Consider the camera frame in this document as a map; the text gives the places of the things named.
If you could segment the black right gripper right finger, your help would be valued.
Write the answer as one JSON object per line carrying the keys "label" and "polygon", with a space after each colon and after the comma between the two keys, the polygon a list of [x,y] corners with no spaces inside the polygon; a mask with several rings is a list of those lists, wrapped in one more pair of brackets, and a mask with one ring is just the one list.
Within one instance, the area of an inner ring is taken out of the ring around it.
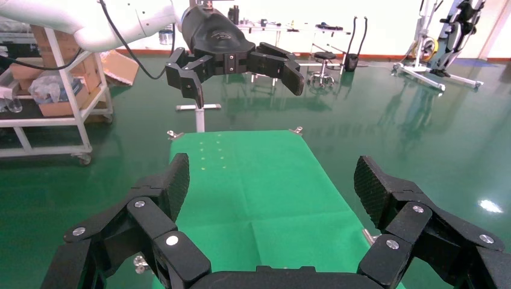
{"label": "black right gripper right finger", "polygon": [[453,288],[509,288],[510,254],[494,234],[433,203],[412,181],[361,156],[354,190],[380,235],[357,272],[382,288],[396,288],[414,259]]}

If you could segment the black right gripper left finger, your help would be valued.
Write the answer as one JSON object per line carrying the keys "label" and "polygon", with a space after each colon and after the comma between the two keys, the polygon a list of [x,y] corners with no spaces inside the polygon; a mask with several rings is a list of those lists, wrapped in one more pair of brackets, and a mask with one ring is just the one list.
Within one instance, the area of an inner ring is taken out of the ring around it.
{"label": "black right gripper left finger", "polygon": [[163,173],[139,179],[122,201],[69,228],[42,288],[105,288],[137,253],[165,288],[191,288],[212,265],[176,223],[189,182],[189,157],[176,154]]}

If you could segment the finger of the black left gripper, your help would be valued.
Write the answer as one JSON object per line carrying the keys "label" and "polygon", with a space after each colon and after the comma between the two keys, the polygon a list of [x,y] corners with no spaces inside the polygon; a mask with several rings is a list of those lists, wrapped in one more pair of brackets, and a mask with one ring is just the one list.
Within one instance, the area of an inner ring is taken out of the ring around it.
{"label": "finger of the black left gripper", "polygon": [[305,84],[300,68],[293,53],[269,43],[261,42],[248,54],[247,69],[250,72],[280,79],[296,96],[302,95]]}
{"label": "finger of the black left gripper", "polygon": [[202,83],[216,75],[218,53],[198,50],[194,55],[180,47],[171,53],[165,66],[168,85],[179,89],[183,98],[193,99],[204,107]]}

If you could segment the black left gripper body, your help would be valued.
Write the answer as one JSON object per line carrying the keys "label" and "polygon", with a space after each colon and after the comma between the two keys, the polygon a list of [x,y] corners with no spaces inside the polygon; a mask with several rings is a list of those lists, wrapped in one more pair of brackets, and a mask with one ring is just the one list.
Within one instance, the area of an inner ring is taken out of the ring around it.
{"label": "black left gripper body", "polygon": [[217,9],[189,7],[181,18],[181,33],[195,61],[210,57],[204,76],[257,71],[251,58],[256,45]]}

